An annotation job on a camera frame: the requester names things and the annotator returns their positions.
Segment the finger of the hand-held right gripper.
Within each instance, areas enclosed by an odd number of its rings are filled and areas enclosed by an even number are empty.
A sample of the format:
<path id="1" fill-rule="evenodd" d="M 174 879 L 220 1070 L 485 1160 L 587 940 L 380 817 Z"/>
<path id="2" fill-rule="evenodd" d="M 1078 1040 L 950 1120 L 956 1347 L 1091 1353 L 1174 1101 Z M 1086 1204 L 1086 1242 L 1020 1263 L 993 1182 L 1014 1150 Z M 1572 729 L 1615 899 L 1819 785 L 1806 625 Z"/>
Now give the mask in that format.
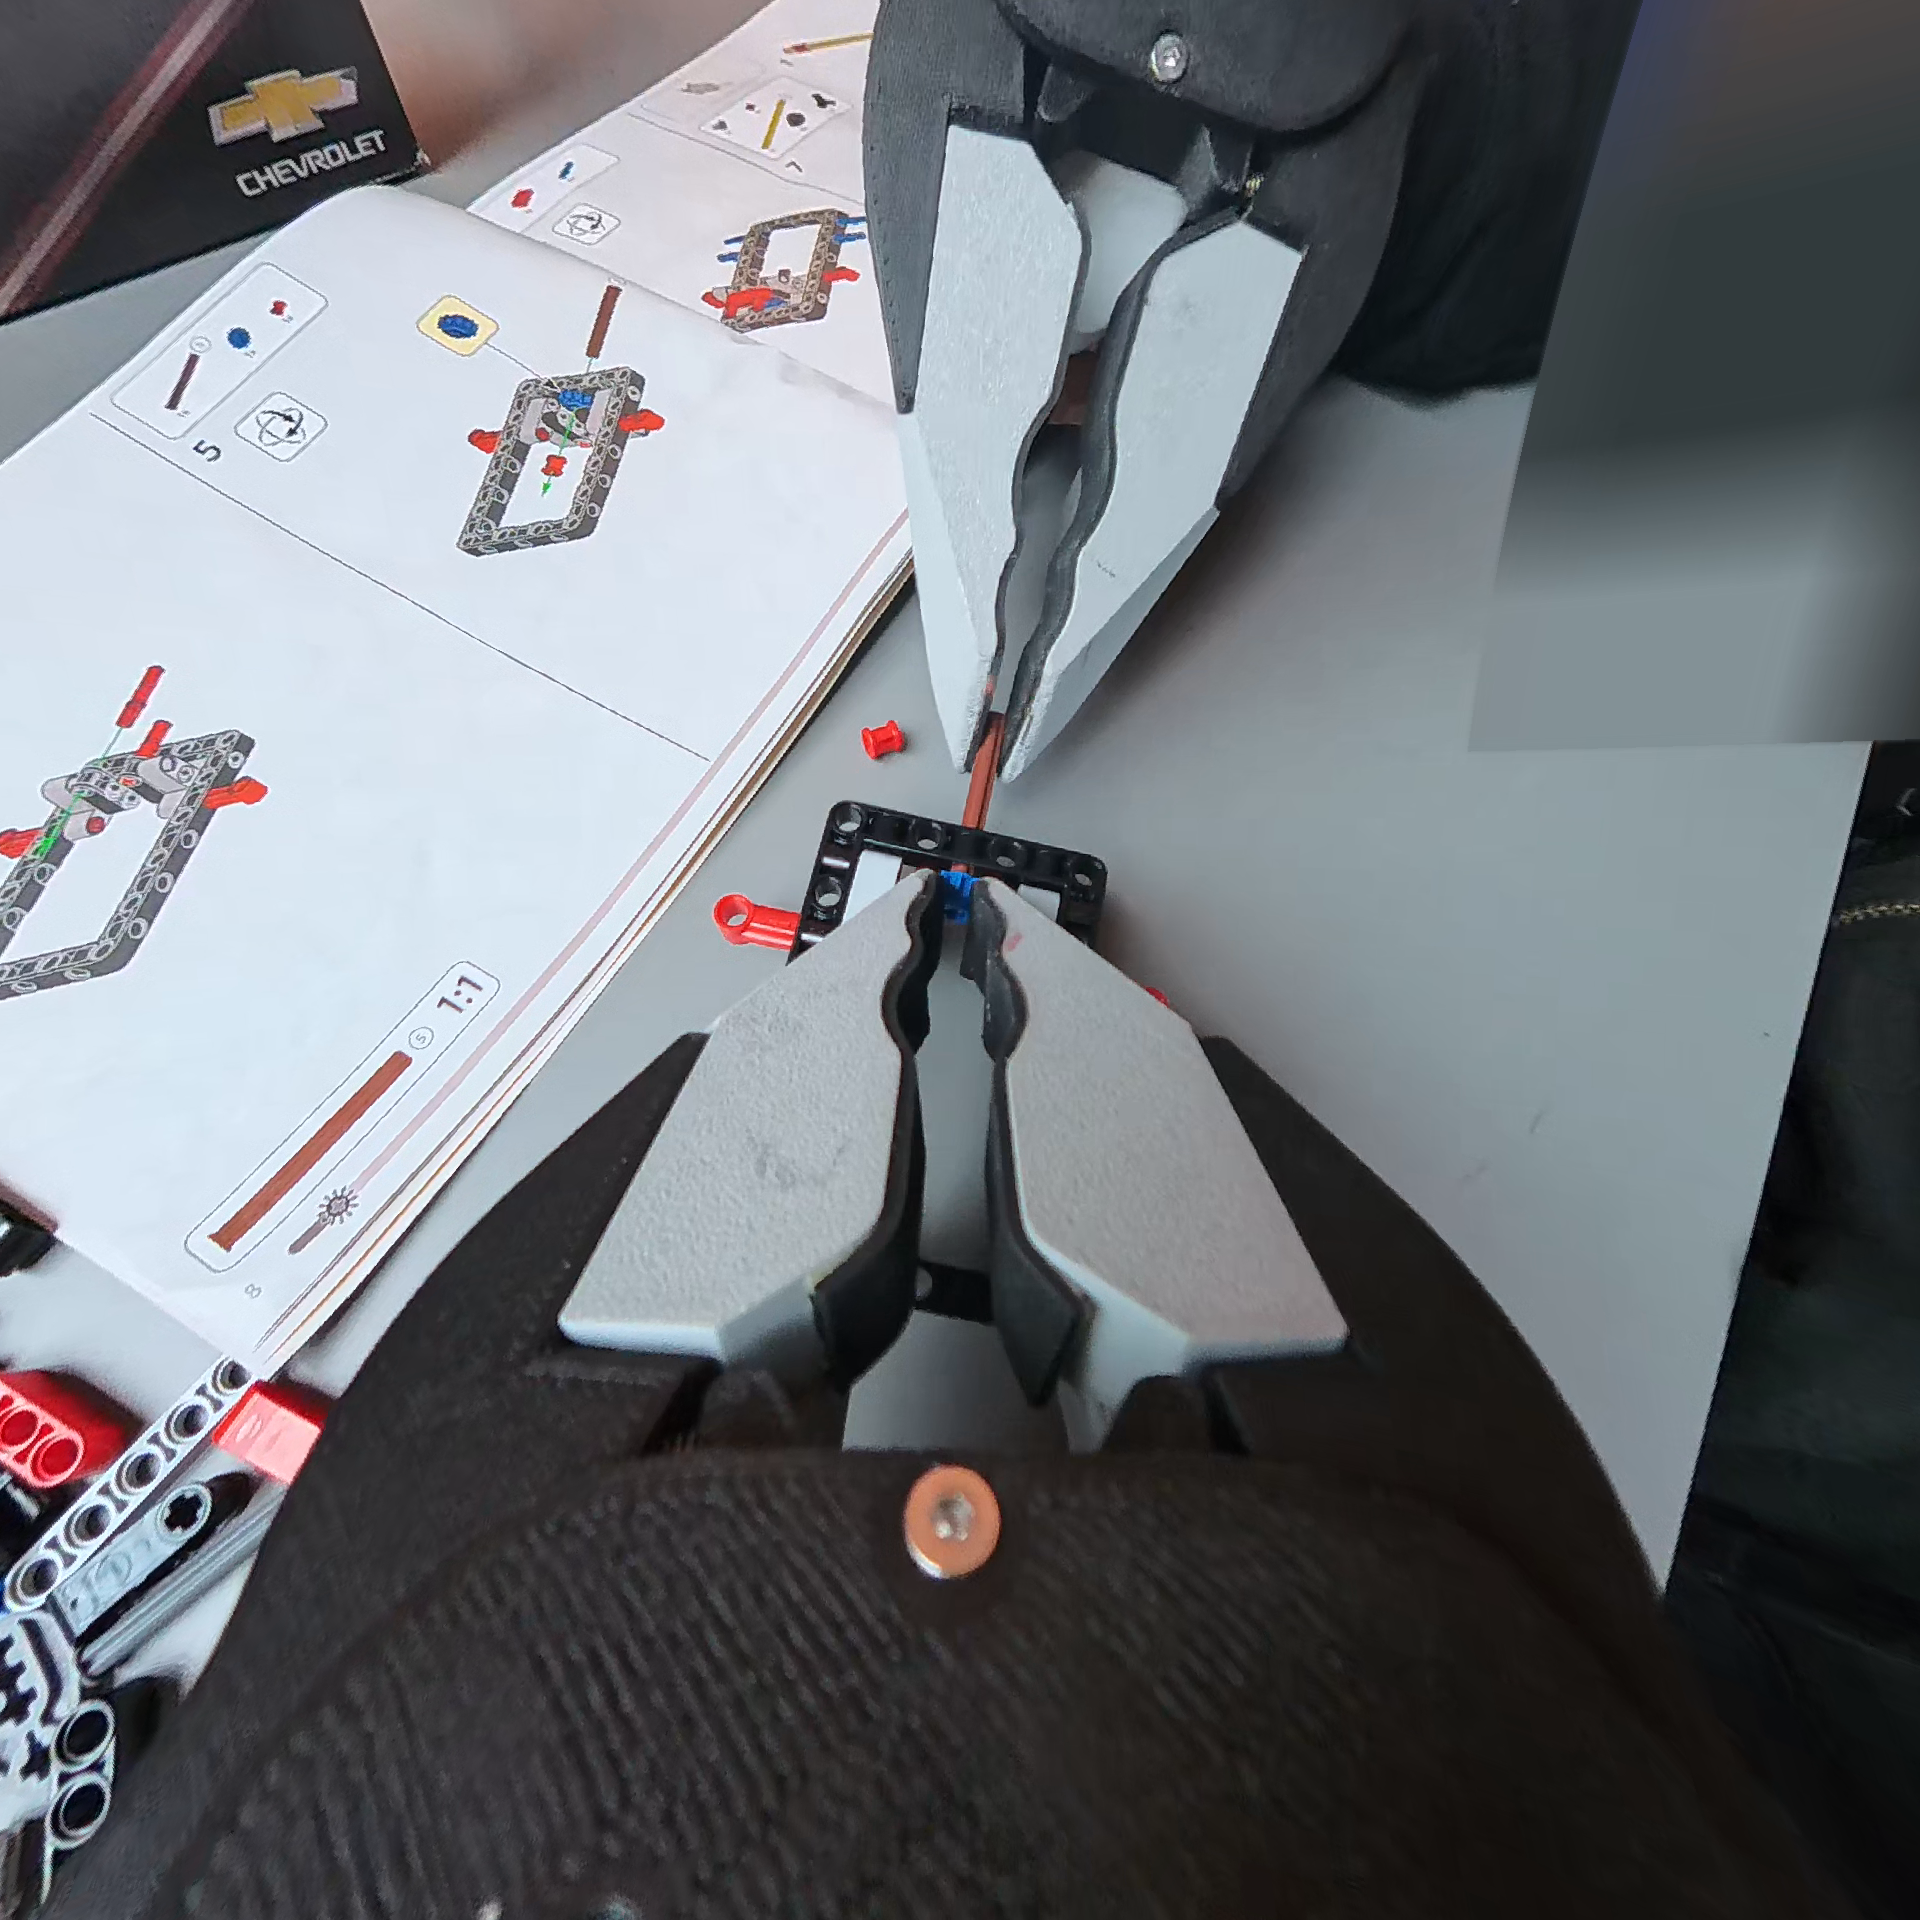
<path id="1" fill-rule="evenodd" d="M 1015 486 L 1060 393 L 1083 255 L 1078 212 L 1023 138 L 948 130 L 903 470 L 932 691 L 956 771 L 996 687 Z"/>
<path id="2" fill-rule="evenodd" d="M 1299 263 L 1253 223 L 1202 223 L 1167 239 L 1117 298 L 1073 508 L 1008 698 L 1004 780 L 1069 726 L 1216 522 Z"/>

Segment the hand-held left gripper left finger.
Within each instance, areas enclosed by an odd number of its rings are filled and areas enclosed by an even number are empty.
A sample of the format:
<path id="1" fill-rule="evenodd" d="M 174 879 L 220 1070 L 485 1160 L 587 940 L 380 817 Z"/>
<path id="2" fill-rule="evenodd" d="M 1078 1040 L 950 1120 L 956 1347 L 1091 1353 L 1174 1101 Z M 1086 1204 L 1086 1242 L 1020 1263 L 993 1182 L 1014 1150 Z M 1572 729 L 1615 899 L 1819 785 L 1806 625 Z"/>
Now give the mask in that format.
<path id="1" fill-rule="evenodd" d="M 941 932 L 937 875 L 903 879 L 703 1036 L 564 1338 L 839 1387 L 895 1344 L 917 1300 Z"/>

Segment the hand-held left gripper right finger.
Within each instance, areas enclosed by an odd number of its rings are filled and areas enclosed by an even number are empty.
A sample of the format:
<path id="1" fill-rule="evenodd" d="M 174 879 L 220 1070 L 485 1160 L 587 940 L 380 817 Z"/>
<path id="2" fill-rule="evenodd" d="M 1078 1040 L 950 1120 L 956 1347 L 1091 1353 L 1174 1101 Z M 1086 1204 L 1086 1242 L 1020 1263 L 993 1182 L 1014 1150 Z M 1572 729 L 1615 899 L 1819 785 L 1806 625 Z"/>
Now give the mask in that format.
<path id="1" fill-rule="evenodd" d="M 1073 1453 L 1147 1376 L 1348 1338 L 1183 1016 L 1004 882 L 974 884 L 968 974 L 993 1060 L 993 1322 Z"/>

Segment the black lego frame assembly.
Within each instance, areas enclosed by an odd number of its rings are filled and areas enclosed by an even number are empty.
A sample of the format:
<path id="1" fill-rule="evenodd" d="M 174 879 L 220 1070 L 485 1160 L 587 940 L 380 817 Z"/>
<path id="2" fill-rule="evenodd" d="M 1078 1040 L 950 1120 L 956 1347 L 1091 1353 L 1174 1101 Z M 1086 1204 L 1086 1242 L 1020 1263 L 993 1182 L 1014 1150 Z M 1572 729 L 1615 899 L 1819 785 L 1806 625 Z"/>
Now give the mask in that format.
<path id="1" fill-rule="evenodd" d="M 983 869 L 991 879 L 1036 882 L 1036 899 L 1055 906 L 1059 927 L 1066 927 L 1073 940 L 1091 942 L 1103 888 L 1103 869 L 1091 855 L 1051 845 L 996 843 L 979 829 L 965 829 L 956 821 L 924 818 L 867 804 L 837 804 L 830 808 L 820 855 L 812 862 L 812 875 L 805 891 L 805 906 L 798 915 L 760 906 L 740 893 L 733 893 L 719 900 L 715 925 L 734 942 L 764 942 L 778 947 L 792 960 L 801 960 L 809 947 L 815 947 L 846 920 L 854 920 L 867 903 L 882 899 L 895 882 L 912 875 L 941 875 L 943 869 L 953 869 L 956 858 L 968 862 L 974 855 L 983 855 Z M 968 931 L 968 925 L 943 920 L 941 956 L 948 927 Z M 917 1092 L 924 1137 L 926 1098 L 922 1064 Z M 974 1271 L 965 1271 L 956 1279 L 943 1265 L 934 1265 L 932 1290 L 917 1293 L 915 1304 L 934 1313 L 993 1322 L 991 1265 L 983 1265 L 979 1275 L 974 1275 Z"/>

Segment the brown lego axle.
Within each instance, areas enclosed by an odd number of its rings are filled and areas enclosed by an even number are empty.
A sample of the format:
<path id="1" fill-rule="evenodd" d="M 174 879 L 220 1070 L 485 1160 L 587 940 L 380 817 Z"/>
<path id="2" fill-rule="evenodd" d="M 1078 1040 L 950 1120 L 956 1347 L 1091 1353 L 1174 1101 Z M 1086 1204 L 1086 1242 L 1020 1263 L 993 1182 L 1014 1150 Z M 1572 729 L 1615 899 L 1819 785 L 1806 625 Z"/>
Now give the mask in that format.
<path id="1" fill-rule="evenodd" d="M 1029 508 L 1032 512 L 1049 507 L 1055 498 L 1055 492 L 1060 498 L 1069 498 L 1069 492 L 1073 486 L 1078 435 L 1080 435 L 1083 415 L 1086 415 L 1093 369 L 1097 369 L 1097 348 L 1078 348 L 1069 356 L 1066 388 L 1051 401 L 1051 411 L 1045 415 L 1043 438 L 1036 448 L 1043 453 L 1045 474 L 1038 484 L 1029 484 L 1029 492 L 1032 492 Z M 974 768 L 971 768 L 968 805 L 965 805 L 968 829 L 986 827 L 996 780 L 999 780 L 1007 718 L 1008 716 L 1004 706 L 991 709 L 983 718 L 979 745 L 978 745 Z"/>

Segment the lego instruction booklet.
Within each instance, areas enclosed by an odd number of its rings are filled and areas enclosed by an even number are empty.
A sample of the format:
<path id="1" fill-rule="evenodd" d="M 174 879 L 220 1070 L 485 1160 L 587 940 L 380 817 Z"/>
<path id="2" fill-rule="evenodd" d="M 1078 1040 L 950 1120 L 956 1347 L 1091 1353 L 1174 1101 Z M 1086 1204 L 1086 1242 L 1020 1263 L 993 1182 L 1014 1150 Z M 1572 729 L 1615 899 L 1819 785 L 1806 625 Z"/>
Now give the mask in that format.
<path id="1" fill-rule="evenodd" d="M 871 29 L 339 193 L 3 464 L 3 1187 L 227 1355 L 367 1279 L 912 575 Z"/>

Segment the pile of lego pieces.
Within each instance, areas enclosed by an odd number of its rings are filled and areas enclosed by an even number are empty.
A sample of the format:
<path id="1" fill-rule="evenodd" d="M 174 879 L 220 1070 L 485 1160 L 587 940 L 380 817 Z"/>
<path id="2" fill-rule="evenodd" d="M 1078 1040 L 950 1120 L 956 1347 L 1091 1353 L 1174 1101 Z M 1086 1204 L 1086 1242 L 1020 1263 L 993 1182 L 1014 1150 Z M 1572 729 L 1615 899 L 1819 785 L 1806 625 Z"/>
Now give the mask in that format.
<path id="1" fill-rule="evenodd" d="M 3 1362 L 3 1916 L 37 1916 L 180 1693 L 152 1649 L 249 1571 L 330 1396 L 216 1357 L 152 1419 Z"/>

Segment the black lego set box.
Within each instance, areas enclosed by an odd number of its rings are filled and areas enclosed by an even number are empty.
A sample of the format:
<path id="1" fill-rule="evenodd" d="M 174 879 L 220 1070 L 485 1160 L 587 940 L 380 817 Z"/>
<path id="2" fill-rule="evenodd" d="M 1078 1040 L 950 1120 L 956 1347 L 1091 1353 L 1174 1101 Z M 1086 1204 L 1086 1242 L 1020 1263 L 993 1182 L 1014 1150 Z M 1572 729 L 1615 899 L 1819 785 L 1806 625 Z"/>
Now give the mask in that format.
<path id="1" fill-rule="evenodd" d="M 3 3 L 3 321 L 423 167 L 363 3 Z"/>

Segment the person's dark clothing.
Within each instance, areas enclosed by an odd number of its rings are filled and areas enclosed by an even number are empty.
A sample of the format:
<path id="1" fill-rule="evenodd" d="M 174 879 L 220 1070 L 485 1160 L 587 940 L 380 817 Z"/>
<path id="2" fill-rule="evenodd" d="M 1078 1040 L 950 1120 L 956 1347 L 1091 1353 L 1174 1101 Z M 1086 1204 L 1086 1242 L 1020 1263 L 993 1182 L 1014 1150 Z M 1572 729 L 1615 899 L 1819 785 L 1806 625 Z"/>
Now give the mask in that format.
<path id="1" fill-rule="evenodd" d="M 1916 745 L 1869 755 L 1669 1618 L 1808 1855 L 1916 1916 Z"/>

